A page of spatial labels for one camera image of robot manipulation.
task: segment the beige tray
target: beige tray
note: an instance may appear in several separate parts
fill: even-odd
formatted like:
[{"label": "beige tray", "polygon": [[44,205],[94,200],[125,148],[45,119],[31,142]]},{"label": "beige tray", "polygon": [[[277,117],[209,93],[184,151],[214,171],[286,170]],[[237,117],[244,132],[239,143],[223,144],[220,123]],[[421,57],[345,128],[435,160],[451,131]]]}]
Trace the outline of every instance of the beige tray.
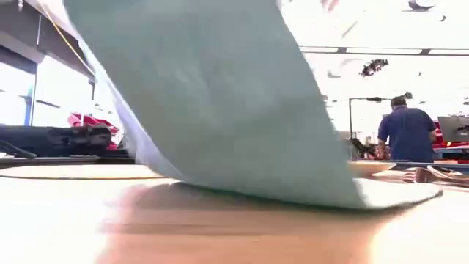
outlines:
[{"label": "beige tray", "polygon": [[360,176],[371,176],[374,173],[382,172],[396,164],[391,162],[378,162],[378,161],[349,161],[350,167],[356,171]]}]

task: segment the ceiling light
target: ceiling light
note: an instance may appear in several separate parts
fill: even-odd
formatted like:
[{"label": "ceiling light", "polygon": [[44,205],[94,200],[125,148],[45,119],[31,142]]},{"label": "ceiling light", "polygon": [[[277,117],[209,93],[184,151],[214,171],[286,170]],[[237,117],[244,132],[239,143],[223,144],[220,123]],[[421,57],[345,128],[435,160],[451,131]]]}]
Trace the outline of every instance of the ceiling light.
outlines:
[{"label": "ceiling light", "polygon": [[334,53],[339,49],[334,47],[300,47],[302,52],[307,53]]},{"label": "ceiling light", "polygon": [[469,55],[469,49],[432,49],[428,54],[433,55]]},{"label": "ceiling light", "polygon": [[419,54],[420,48],[348,48],[351,54]]}]

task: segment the red object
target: red object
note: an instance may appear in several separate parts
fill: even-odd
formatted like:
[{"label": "red object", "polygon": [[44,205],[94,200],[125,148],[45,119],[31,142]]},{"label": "red object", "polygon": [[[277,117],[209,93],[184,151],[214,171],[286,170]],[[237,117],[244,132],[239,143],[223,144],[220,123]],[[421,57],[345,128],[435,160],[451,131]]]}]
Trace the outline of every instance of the red object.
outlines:
[{"label": "red object", "polygon": [[[68,117],[67,121],[73,127],[81,126],[81,114],[72,113],[70,117]],[[90,117],[88,115],[84,115],[83,123],[86,125],[99,125],[99,124],[106,125],[111,130],[112,136],[116,135],[117,132],[119,132],[119,129],[116,128],[114,125],[112,125],[110,122],[106,120],[101,120],[98,118]],[[107,147],[107,149],[116,150],[117,147],[118,146],[116,143],[111,142],[110,145]]]},{"label": "red object", "polygon": [[443,135],[440,131],[440,123],[438,121],[435,121],[435,126],[437,127],[437,141],[433,143],[433,148],[447,148],[447,147],[460,147],[460,146],[469,146],[468,142],[452,142],[450,145],[448,145],[448,142],[445,142],[443,140]]}]

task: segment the ceiling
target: ceiling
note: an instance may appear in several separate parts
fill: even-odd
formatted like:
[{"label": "ceiling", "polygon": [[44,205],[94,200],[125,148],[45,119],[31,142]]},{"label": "ceiling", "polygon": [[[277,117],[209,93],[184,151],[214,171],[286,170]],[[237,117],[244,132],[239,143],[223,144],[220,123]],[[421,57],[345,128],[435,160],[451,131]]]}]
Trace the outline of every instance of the ceiling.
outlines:
[{"label": "ceiling", "polygon": [[[27,0],[74,37],[62,0]],[[284,0],[281,11],[299,46],[347,46],[373,48],[469,48],[465,25],[468,1],[446,0],[429,12],[409,12],[407,0],[338,0],[325,12],[319,0]],[[328,111],[339,130],[348,129],[348,98],[380,96],[392,98],[412,92],[410,104],[433,117],[465,111],[469,57],[388,56],[390,65],[375,76],[358,72],[380,56],[305,54],[317,83],[328,96]],[[375,129],[388,103],[354,102],[353,116],[362,130]]]}]

